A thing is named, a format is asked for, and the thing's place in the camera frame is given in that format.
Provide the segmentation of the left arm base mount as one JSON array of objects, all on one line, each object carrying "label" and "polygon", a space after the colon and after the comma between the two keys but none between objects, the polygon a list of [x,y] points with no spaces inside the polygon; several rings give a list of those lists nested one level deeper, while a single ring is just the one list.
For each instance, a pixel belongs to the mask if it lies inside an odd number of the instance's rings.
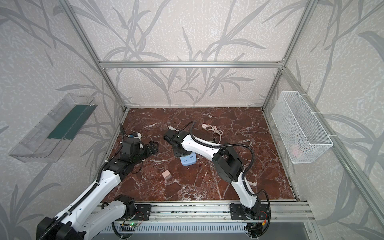
[{"label": "left arm base mount", "polygon": [[124,215],[117,219],[117,221],[148,221],[151,214],[151,208],[152,205],[150,204],[128,205]]}]

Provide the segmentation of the blue square power strip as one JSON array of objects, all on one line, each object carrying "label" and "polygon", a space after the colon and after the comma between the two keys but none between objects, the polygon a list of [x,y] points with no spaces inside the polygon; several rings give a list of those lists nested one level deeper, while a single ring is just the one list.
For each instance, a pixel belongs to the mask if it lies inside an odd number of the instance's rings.
[{"label": "blue square power strip", "polygon": [[192,152],[189,155],[180,157],[181,159],[181,164],[185,167],[194,165],[197,162],[197,156],[196,153]]}]

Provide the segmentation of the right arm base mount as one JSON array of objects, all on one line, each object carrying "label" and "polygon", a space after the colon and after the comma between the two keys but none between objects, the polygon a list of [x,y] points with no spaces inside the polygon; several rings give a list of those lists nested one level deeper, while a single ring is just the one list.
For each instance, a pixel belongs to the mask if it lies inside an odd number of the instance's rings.
[{"label": "right arm base mount", "polygon": [[255,203],[250,209],[244,207],[242,204],[230,204],[231,220],[263,220],[268,221],[271,217],[269,215],[270,208],[268,204]]}]

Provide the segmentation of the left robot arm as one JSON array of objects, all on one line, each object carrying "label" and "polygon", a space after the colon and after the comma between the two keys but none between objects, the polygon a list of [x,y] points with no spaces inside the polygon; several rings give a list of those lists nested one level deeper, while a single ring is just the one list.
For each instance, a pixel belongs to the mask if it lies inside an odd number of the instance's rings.
[{"label": "left robot arm", "polygon": [[136,215],[133,198],[120,195],[108,206],[92,214],[98,204],[133,171],[136,164],[157,154],[159,144],[144,144],[139,135],[123,139],[121,149],[105,161],[95,181],[54,218],[45,217],[37,226],[38,240],[91,240],[118,219]]}]

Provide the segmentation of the clear plastic wall bin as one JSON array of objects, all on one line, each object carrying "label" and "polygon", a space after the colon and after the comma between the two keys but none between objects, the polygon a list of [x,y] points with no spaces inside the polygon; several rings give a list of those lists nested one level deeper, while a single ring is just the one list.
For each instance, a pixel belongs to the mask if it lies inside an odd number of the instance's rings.
[{"label": "clear plastic wall bin", "polygon": [[67,94],[9,153],[24,163],[55,163],[97,105],[94,97]]}]

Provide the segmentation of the pink cube charger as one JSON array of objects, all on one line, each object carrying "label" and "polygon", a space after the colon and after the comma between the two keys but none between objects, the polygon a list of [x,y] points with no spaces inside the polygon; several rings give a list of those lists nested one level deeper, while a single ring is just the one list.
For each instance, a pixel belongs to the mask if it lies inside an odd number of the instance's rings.
[{"label": "pink cube charger", "polygon": [[169,180],[170,178],[172,178],[172,174],[170,173],[169,170],[166,170],[162,173],[162,176],[165,180]]}]

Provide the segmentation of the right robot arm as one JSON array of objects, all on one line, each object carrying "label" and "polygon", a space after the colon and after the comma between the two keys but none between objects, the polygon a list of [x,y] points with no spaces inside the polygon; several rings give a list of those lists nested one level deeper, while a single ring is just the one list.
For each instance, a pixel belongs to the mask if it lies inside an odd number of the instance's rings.
[{"label": "right robot arm", "polygon": [[222,180],[230,183],[240,198],[242,215],[255,220],[261,210],[261,201],[258,193],[254,193],[246,179],[250,167],[244,167],[241,157],[235,147],[244,147],[251,152],[251,163],[255,160],[255,153],[244,144],[214,144],[194,136],[186,131],[168,130],[164,135],[176,157],[196,153],[213,162],[213,165]]}]

